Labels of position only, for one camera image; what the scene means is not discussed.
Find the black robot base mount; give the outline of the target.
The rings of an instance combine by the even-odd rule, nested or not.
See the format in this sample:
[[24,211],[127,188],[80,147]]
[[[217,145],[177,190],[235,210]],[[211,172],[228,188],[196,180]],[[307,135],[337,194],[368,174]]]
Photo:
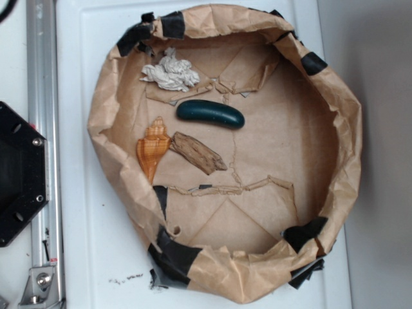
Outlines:
[[48,202],[46,139],[1,103],[1,247],[7,247]]

